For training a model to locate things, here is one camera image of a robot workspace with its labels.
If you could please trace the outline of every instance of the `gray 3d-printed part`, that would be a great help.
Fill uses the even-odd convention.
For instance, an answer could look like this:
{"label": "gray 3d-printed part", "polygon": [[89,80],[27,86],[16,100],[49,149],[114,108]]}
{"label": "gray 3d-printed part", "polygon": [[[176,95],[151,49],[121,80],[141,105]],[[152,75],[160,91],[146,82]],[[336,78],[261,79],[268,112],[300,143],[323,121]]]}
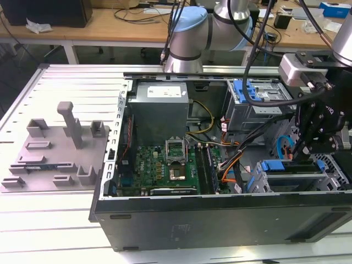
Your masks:
{"label": "gray 3d-printed part", "polygon": [[25,146],[28,150],[48,150],[51,148],[50,141],[28,142]]}
{"label": "gray 3d-printed part", "polygon": [[77,125],[75,118],[73,117],[72,109],[72,102],[60,102],[57,106],[57,112],[63,116],[76,149],[80,149],[82,145],[82,137],[80,128]]}
{"label": "gray 3d-printed part", "polygon": [[67,165],[59,165],[57,166],[59,172],[76,172],[77,166],[75,163],[67,164]]}
{"label": "gray 3d-printed part", "polygon": [[105,137],[105,127],[103,121],[93,120],[90,125],[90,131],[92,132],[93,138]]}
{"label": "gray 3d-printed part", "polygon": [[71,175],[55,175],[53,183],[56,186],[70,186],[74,184]]}
{"label": "gray 3d-printed part", "polygon": [[45,162],[45,157],[42,156],[21,156],[17,162],[25,164],[37,164]]}
{"label": "gray 3d-printed part", "polygon": [[85,173],[82,166],[78,167],[77,177],[82,185],[94,184],[97,174],[94,171],[93,166],[90,166],[88,173]]}
{"label": "gray 3d-printed part", "polygon": [[[41,119],[40,124],[45,124],[45,121]],[[104,131],[104,136],[93,137],[91,128],[97,124],[100,132]],[[0,191],[94,189],[97,175],[102,172],[109,127],[104,126],[101,121],[94,121],[90,126],[79,126],[79,130],[82,138],[79,150],[71,137],[66,136],[62,126],[47,126],[46,129],[40,130],[42,137],[29,135],[18,158],[9,168],[13,175],[5,178]],[[51,148],[41,148],[47,146],[47,143],[51,144]],[[39,148],[28,148],[31,145]]]}
{"label": "gray 3d-printed part", "polygon": [[32,138],[44,138],[43,130],[48,129],[44,119],[32,119],[27,125],[27,130]]}
{"label": "gray 3d-printed part", "polygon": [[25,184],[25,182],[22,180],[21,177],[16,176],[4,178],[1,184],[6,188],[21,188]]}

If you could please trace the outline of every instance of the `table leg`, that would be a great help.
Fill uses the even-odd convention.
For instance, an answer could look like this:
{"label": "table leg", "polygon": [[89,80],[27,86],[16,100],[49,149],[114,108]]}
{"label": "table leg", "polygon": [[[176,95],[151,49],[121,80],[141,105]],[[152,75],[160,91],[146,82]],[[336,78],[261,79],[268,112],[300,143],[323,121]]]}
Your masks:
{"label": "table leg", "polygon": [[244,55],[241,66],[247,66],[249,55],[251,54],[252,47],[247,46],[244,48]]}
{"label": "table leg", "polygon": [[110,61],[115,60],[114,47],[109,47],[109,57],[110,57]]}
{"label": "table leg", "polygon": [[63,44],[69,64],[79,64],[76,49],[72,44]]}
{"label": "table leg", "polygon": [[214,62],[214,57],[215,57],[215,51],[209,51],[209,57],[208,57],[208,61],[210,63]]}

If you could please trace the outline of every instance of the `floor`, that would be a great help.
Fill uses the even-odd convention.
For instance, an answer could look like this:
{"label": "floor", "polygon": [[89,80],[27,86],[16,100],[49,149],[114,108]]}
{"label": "floor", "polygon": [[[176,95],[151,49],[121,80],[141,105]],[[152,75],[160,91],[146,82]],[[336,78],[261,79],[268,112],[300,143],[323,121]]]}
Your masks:
{"label": "floor", "polygon": [[[0,119],[11,106],[22,88],[35,72],[36,63],[21,47],[16,47],[18,54],[15,57],[0,58]],[[44,55],[49,52],[49,46],[29,45],[29,52],[40,62],[44,62]],[[111,61],[108,48],[103,47],[103,54],[99,54],[97,47],[76,47],[81,64],[159,64],[161,49],[147,48],[146,56],[140,56],[140,48],[115,47],[115,60]],[[241,65],[243,52],[216,52],[213,65]],[[208,52],[202,54],[204,65],[208,65]],[[51,64],[67,64],[65,53],[62,50],[54,54],[49,60]],[[278,66],[279,60],[271,58],[267,65]],[[263,55],[259,54],[254,65],[263,65]]]}

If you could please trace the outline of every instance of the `motherboard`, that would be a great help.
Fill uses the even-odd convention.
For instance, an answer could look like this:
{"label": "motherboard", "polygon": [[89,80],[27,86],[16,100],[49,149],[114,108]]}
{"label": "motherboard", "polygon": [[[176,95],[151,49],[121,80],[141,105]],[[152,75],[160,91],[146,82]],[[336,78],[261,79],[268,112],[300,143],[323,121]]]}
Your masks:
{"label": "motherboard", "polygon": [[[184,161],[171,162],[183,153]],[[214,194],[221,161],[217,147],[139,146],[133,176],[119,179],[119,196]]]}

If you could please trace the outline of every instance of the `aluminum rail table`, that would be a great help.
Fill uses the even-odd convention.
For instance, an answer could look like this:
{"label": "aluminum rail table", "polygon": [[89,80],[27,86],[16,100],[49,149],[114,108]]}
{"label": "aluminum rail table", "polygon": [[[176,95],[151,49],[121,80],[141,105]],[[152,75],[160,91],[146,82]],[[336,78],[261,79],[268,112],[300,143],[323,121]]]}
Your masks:
{"label": "aluminum rail table", "polygon": [[[205,67],[205,72],[243,73],[243,67]],[[277,74],[274,67],[252,73]],[[26,139],[31,118],[62,125],[59,101],[72,101],[81,124],[93,119],[112,125],[123,72],[161,72],[145,65],[46,65],[40,67],[0,120],[0,175]],[[88,221],[93,191],[0,194],[1,263],[351,263],[352,223],[317,243],[210,249],[114,252],[98,223]]]}

